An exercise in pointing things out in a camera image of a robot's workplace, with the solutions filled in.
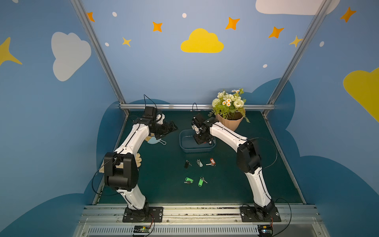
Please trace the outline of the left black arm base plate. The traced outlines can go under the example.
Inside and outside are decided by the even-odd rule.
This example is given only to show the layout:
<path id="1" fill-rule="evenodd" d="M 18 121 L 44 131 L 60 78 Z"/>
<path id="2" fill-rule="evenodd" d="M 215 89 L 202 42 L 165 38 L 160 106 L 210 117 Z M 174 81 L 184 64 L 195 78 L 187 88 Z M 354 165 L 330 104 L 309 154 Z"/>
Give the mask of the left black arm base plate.
<path id="1" fill-rule="evenodd" d="M 126 208 L 123 214 L 123 223 L 148 223 L 154 220 L 155 223 L 161 223 L 164 208 L 162 206 L 144 207 L 141 210 Z"/>

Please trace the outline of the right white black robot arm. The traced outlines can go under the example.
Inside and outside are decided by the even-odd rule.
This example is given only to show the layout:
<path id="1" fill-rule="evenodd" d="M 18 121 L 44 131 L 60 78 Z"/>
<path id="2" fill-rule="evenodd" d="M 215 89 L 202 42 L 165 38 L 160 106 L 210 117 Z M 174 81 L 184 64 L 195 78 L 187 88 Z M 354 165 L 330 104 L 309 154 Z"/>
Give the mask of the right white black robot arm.
<path id="1" fill-rule="evenodd" d="M 191 127 L 195 131 L 194 139 L 197 144 L 210 142 L 216 137 L 233 148 L 236 152 L 237 166 L 249 181 L 255 209 L 262 215 L 273 211 L 275 205 L 265 184 L 257 139 L 241 136 L 216 118 L 205 119 L 201 114 L 192 118 Z"/>

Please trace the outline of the right green circuit board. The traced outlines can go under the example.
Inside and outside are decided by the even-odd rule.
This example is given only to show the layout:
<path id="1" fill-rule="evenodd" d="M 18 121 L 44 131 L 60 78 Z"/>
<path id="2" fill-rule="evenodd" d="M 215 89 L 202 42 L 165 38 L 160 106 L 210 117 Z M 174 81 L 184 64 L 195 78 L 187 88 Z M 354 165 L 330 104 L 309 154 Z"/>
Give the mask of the right green circuit board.
<path id="1" fill-rule="evenodd" d="M 259 225 L 258 226 L 258 236 L 259 237 L 272 237 L 273 236 L 273 226 L 271 226 L 271 225 Z"/>

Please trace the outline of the green circuit board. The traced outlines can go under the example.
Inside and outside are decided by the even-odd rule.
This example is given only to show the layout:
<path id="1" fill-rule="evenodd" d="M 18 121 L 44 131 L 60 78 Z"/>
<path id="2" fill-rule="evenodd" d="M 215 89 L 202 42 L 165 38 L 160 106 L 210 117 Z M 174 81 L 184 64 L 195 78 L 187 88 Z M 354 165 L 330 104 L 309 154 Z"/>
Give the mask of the green circuit board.
<path id="1" fill-rule="evenodd" d="M 147 226 L 134 226 L 133 233 L 134 234 L 149 234 L 151 231 L 151 227 Z"/>
<path id="2" fill-rule="evenodd" d="M 259 225 L 258 226 L 258 236 L 259 237 L 272 237 L 273 236 L 273 226 L 271 226 L 271 225 Z"/>

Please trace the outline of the red tag key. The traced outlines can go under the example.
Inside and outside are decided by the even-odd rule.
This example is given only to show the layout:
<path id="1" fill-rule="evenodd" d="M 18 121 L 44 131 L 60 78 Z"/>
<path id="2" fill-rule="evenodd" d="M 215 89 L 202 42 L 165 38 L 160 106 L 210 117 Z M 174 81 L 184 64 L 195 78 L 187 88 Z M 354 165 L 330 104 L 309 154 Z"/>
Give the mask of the red tag key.
<path id="1" fill-rule="evenodd" d="M 215 166 L 216 162 L 213 158 L 210 159 L 210 163 L 207 164 L 207 166 Z"/>

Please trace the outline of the white artificial flower bouquet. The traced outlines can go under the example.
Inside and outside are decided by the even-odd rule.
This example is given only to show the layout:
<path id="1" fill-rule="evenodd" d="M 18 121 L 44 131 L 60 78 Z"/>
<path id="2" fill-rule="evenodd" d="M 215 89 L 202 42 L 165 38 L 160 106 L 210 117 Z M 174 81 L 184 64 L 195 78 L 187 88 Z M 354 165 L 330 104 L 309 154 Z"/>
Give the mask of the white artificial flower bouquet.
<path id="1" fill-rule="evenodd" d="M 242 88 L 232 90 L 231 93 L 225 90 L 218 92 L 217 97 L 213 99 L 211 105 L 212 110 L 208 114 L 209 117 L 220 115 L 227 120 L 238 120 L 240 118 L 246 119 L 250 123 L 246 116 L 246 110 L 244 108 L 246 99 L 241 96 L 244 93 Z"/>

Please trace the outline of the aluminium back frame bar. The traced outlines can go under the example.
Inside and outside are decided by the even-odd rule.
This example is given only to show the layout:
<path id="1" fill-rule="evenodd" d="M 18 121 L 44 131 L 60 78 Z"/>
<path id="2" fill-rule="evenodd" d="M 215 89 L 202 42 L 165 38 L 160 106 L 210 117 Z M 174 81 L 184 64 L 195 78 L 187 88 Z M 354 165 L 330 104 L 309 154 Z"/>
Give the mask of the aluminium back frame bar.
<path id="1" fill-rule="evenodd" d="M 145 104 L 122 104 L 120 103 L 120 108 L 127 109 L 144 109 Z M 211 104 L 147 104 L 147 106 L 152 106 L 160 110 L 184 110 L 184 111 L 208 111 L 212 110 Z M 270 104 L 263 105 L 244 105 L 245 110 L 260 111 L 260 110 L 274 110 L 275 106 Z"/>

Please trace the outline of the white tag key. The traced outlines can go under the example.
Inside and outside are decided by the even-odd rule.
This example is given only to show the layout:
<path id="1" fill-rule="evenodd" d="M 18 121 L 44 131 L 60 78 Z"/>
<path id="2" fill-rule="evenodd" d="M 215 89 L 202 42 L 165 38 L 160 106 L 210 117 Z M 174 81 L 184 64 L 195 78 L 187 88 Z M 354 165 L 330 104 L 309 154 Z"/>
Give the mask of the white tag key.
<path id="1" fill-rule="evenodd" d="M 197 162 L 197 164 L 198 164 L 199 167 L 203 167 L 203 163 L 201 162 L 200 159 L 198 159 L 196 162 Z"/>

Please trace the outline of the terracotta flower pot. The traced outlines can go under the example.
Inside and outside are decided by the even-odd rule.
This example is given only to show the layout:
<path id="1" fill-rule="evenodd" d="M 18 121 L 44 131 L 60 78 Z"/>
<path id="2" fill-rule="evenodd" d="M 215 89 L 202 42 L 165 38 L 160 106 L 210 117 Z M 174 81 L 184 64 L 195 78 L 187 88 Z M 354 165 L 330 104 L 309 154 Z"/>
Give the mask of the terracotta flower pot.
<path id="1" fill-rule="evenodd" d="M 216 119 L 228 129 L 235 131 L 242 120 L 246 117 L 246 110 L 236 110 L 234 112 L 222 112 L 219 110 L 216 114 Z"/>

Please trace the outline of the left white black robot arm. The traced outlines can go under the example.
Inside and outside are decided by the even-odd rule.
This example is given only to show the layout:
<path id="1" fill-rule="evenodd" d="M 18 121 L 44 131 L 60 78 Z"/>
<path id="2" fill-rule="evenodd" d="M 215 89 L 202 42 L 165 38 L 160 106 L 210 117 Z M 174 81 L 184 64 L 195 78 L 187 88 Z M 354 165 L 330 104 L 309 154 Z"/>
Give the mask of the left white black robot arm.
<path id="1" fill-rule="evenodd" d="M 139 215 L 148 215 L 149 205 L 137 185 L 137 153 L 147 137 L 161 139 L 178 129 L 174 122 L 164 119 L 165 115 L 161 110 L 146 106 L 143 115 L 133 122 L 131 131 L 123 143 L 115 151 L 104 156 L 105 185 L 122 195 L 128 209 Z"/>

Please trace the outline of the black fob key bunch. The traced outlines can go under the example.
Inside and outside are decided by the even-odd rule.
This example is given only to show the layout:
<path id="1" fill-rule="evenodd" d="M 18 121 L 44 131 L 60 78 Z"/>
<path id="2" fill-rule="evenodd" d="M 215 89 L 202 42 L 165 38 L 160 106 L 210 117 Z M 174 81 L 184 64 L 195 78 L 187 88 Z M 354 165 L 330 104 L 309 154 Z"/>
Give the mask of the black fob key bunch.
<path id="1" fill-rule="evenodd" d="M 188 160 L 186 160 L 185 164 L 184 164 L 184 168 L 187 169 L 187 168 L 189 168 L 191 166 L 192 166 L 192 164 Z"/>

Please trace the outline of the translucent blue storage box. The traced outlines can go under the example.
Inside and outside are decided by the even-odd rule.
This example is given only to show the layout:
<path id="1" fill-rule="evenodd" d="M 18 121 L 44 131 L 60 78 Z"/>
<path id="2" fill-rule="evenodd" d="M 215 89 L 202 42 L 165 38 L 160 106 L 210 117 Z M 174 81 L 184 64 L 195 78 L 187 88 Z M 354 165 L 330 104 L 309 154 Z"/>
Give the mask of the translucent blue storage box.
<path id="1" fill-rule="evenodd" d="M 211 143 L 202 143 L 197 144 L 194 135 L 195 131 L 192 129 L 182 130 L 179 135 L 179 143 L 181 149 L 185 153 L 201 153 L 201 152 L 210 152 L 216 147 L 216 139 L 214 138 Z"/>

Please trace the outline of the beige cloth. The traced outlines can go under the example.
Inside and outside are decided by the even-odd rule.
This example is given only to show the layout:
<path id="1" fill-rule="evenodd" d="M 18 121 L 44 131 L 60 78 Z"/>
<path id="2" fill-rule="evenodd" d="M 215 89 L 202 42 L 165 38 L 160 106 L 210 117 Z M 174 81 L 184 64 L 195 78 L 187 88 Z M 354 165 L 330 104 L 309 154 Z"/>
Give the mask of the beige cloth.
<path id="1" fill-rule="evenodd" d="M 141 166 L 141 162 L 142 162 L 142 158 L 141 158 L 141 155 L 139 153 L 137 153 L 135 155 L 135 161 L 136 161 L 136 165 L 137 167 L 139 168 Z M 99 172 L 100 173 L 104 173 L 104 165 L 105 165 L 105 160 L 103 160 L 102 164 L 101 164 L 101 167 L 99 169 Z M 116 168 L 120 168 L 120 169 L 123 169 L 123 165 L 124 163 L 123 162 L 114 162 Z"/>

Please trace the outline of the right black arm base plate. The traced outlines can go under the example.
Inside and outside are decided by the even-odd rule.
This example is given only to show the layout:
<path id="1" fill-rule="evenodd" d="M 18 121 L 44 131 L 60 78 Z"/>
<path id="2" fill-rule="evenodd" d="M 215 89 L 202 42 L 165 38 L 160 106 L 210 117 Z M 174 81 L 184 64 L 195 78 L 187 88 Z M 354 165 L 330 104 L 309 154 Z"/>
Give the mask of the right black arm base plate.
<path id="1" fill-rule="evenodd" d="M 242 222 L 281 222 L 278 209 L 276 207 L 270 209 L 256 209 L 251 206 L 241 206 L 239 208 Z"/>

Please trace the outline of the green tag key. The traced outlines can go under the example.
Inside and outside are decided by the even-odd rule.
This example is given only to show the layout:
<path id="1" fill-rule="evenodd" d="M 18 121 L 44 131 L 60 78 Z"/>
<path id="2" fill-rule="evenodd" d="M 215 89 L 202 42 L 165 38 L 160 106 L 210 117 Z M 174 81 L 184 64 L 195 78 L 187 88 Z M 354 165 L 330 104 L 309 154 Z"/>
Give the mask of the green tag key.
<path id="1" fill-rule="evenodd" d="M 191 178 L 186 177 L 184 183 L 186 183 L 186 184 L 192 184 L 193 180 Z"/>
<path id="2" fill-rule="evenodd" d="M 199 182 L 198 182 L 198 186 L 202 187 L 204 183 L 207 184 L 207 181 L 205 180 L 204 177 L 200 177 Z"/>

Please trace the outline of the left green circuit board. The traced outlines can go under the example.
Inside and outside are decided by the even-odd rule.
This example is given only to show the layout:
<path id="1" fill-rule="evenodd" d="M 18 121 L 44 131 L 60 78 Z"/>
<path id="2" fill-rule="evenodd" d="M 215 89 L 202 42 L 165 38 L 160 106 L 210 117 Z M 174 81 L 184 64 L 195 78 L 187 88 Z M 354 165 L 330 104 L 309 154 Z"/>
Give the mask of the left green circuit board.
<path id="1" fill-rule="evenodd" d="M 151 231 L 151 227 L 147 226 L 134 226 L 133 233 L 134 234 L 149 234 Z"/>

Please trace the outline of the aluminium front rail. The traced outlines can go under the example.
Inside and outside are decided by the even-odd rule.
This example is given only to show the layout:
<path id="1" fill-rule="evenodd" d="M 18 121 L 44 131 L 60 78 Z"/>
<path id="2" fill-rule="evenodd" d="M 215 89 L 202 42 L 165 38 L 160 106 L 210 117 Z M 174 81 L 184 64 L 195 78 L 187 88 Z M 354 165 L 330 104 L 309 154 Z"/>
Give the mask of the aluminium front rail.
<path id="1" fill-rule="evenodd" d="M 89 205 L 75 237 L 258 237 L 259 225 L 273 226 L 274 237 L 328 237 L 315 205 L 277 205 L 281 222 L 242 222 L 238 204 L 161 204 L 161 223 L 123 223 L 124 205 Z M 134 226 L 151 227 L 134 234 Z"/>

